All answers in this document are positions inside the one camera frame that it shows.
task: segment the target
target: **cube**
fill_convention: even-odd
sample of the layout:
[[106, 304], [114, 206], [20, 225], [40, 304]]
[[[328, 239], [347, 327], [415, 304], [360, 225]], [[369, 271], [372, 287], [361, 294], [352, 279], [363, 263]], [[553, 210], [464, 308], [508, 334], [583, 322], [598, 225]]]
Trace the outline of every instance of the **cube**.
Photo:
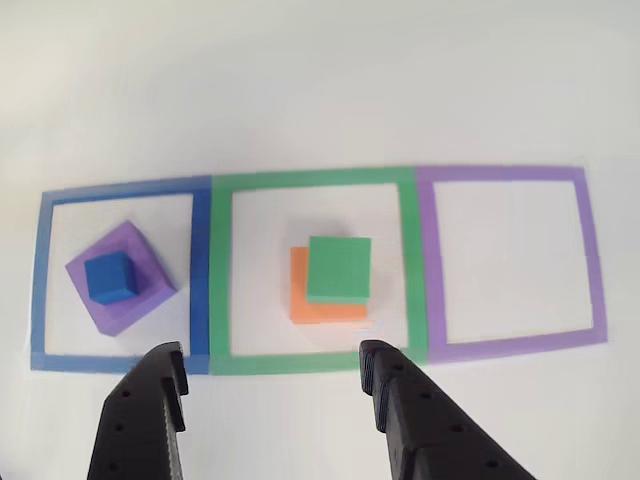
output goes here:
[[311, 237], [307, 301], [364, 305], [370, 272], [370, 238]]
[[89, 298], [102, 305], [138, 295], [133, 262], [123, 251], [101, 255], [84, 262]]
[[296, 325], [341, 323], [362, 320], [367, 316], [366, 305], [334, 305], [307, 302], [309, 247], [291, 249], [291, 321]]
[[[125, 252], [133, 262], [138, 295], [102, 305], [89, 296], [85, 262], [116, 252]], [[98, 331], [113, 337], [176, 293], [147, 239], [131, 222], [124, 222], [114, 228], [69, 262], [66, 268]]]

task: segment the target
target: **white table surface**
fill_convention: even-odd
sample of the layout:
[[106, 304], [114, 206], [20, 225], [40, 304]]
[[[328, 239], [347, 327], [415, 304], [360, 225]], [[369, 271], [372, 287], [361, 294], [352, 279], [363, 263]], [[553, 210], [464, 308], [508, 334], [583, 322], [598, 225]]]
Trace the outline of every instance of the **white table surface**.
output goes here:
[[[0, 475], [86, 477], [118, 381], [29, 370], [43, 190], [526, 163], [587, 168], [610, 342], [427, 372], [537, 478], [632, 478], [639, 24], [637, 2], [611, 0], [0, 3]], [[390, 478], [356, 372], [190, 387], [187, 480]]]

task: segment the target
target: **purple tape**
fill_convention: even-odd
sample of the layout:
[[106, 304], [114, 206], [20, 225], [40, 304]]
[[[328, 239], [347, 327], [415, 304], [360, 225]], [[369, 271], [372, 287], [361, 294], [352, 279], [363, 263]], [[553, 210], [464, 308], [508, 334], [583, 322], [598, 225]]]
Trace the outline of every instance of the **purple tape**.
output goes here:
[[[607, 317], [600, 257], [587, 182], [576, 167], [472, 167], [434, 166], [416, 169], [422, 220], [430, 363], [455, 362], [544, 352], [607, 341]], [[593, 326], [586, 330], [536, 335], [504, 340], [447, 343], [444, 277], [438, 233], [438, 213], [434, 183], [465, 181], [570, 181], [576, 189], [578, 210], [589, 275]]]

